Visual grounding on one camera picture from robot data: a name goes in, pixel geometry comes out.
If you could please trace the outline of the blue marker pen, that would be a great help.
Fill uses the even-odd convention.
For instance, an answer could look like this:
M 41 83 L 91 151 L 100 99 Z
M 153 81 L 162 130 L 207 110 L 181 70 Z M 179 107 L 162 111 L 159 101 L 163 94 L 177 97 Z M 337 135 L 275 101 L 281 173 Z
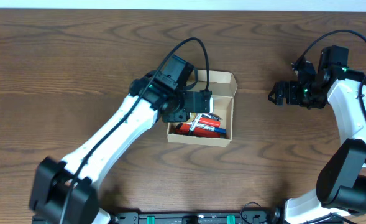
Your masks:
M 218 127 L 214 127 L 214 126 L 208 126 L 206 124 L 201 124 L 201 123 L 198 123 L 196 126 L 198 128 L 201 128 L 201 129 L 205 129 L 205 130 L 208 130 L 208 131 L 213 131 L 215 133 L 227 134 L 227 131 L 225 129 L 222 129 L 222 128 L 218 128 Z

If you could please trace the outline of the black marker pen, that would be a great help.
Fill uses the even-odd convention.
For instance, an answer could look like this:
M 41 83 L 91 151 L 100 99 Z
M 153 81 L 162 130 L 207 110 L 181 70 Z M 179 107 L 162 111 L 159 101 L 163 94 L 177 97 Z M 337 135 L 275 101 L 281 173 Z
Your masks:
M 188 129 L 188 135 L 192 136 L 195 128 L 197 127 L 200 119 L 202 118 L 202 113 L 191 113 L 189 120 L 186 122 L 190 125 Z

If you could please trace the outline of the red utility knife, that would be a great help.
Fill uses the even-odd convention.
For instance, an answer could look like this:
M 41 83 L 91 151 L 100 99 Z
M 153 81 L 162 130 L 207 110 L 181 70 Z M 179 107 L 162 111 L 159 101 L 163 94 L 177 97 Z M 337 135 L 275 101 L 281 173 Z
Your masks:
M 187 136 L 197 136 L 197 137 L 204 137 L 204 138 L 220 138 L 221 135 L 214 131 L 208 131 L 201 128 L 195 128 L 192 133 L 190 133 L 190 125 L 186 123 L 180 123 L 176 126 L 176 133 L 183 134 Z

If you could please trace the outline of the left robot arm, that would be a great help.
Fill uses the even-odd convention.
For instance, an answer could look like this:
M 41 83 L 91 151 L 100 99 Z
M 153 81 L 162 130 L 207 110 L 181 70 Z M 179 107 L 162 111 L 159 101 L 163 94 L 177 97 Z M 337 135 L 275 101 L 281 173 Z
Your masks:
M 62 160 L 37 167 L 29 208 L 49 223 L 111 223 L 99 206 L 99 190 L 111 167 L 163 113 L 182 103 L 197 69 L 173 55 L 165 67 L 136 79 L 121 106 L 89 140 Z

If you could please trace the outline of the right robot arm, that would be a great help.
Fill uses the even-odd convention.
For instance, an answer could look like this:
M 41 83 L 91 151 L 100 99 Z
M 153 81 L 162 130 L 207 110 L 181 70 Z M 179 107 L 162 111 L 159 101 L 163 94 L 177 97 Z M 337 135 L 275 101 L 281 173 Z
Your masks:
M 276 105 L 307 109 L 331 105 L 341 142 L 321 170 L 315 189 L 288 199 L 277 211 L 280 223 L 331 223 L 366 214 L 366 82 L 363 72 L 347 66 L 348 54 L 345 47 L 325 47 L 317 69 L 301 58 L 293 66 L 298 79 L 277 82 L 268 95 Z

